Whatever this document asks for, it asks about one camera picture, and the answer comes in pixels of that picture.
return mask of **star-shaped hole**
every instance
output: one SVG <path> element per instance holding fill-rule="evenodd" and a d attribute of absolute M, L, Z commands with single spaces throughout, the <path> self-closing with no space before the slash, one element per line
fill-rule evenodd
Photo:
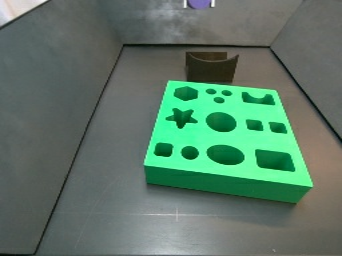
<path fill-rule="evenodd" d="M 176 122 L 176 127 L 179 129 L 181 129 L 187 123 L 192 123 L 192 124 L 197 123 L 197 120 L 191 117 L 193 113 L 192 109 L 181 111 L 180 109 L 173 108 L 172 111 L 173 111 L 173 115 L 168 116 L 165 120 Z"/>

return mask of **rectangular hole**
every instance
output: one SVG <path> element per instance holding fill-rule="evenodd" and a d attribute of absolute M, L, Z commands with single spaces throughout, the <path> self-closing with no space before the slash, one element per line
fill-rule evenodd
<path fill-rule="evenodd" d="M 294 172 L 291 155 L 283 152 L 255 150 L 256 163 L 260 168 Z"/>

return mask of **green foam block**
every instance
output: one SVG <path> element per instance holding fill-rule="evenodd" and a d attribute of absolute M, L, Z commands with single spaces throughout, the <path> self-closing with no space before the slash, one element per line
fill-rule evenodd
<path fill-rule="evenodd" d="M 144 159 L 149 184 L 296 203 L 312 187 L 275 90 L 169 81 Z"/>

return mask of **gray wall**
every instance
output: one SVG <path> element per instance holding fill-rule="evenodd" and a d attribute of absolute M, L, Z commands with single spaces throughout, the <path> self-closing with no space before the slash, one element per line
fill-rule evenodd
<path fill-rule="evenodd" d="M 302 0 L 216 0 L 183 9 L 183 0 L 101 0 L 127 44 L 270 46 Z"/>
<path fill-rule="evenodd" d="M 93 0 L 0 30 L 0 253 L 33 253 L 121 43 Z"/>
<path fill-rule="evenodd" d="M 306 0 L 271 49 L 342 138 L 342 1 Z"/>

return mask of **purple object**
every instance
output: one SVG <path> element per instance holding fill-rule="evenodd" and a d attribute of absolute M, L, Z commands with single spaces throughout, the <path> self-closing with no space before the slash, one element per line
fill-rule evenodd
<path fill-rule="evenodd" d="M 205 9 L 209 6 L 211 0 L 187 0 L 187 3 L 193 9 Z"/>

